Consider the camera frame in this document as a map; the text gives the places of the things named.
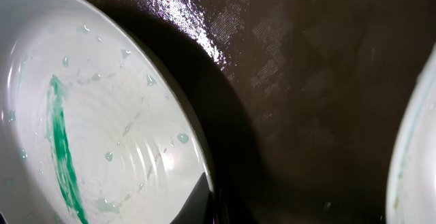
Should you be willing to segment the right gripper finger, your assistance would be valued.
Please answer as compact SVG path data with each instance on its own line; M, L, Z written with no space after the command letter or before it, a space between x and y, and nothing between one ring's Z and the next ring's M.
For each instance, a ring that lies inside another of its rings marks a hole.
M171 224L213 224L212 194L203 173Z

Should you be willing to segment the white plate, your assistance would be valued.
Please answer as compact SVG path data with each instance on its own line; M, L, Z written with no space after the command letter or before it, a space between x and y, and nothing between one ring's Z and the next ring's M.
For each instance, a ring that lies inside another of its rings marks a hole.
M204 137L150 50L84 0L1 0L1 222L171 223Z
M417 77L392 151L386 222L435 222L435 50Z

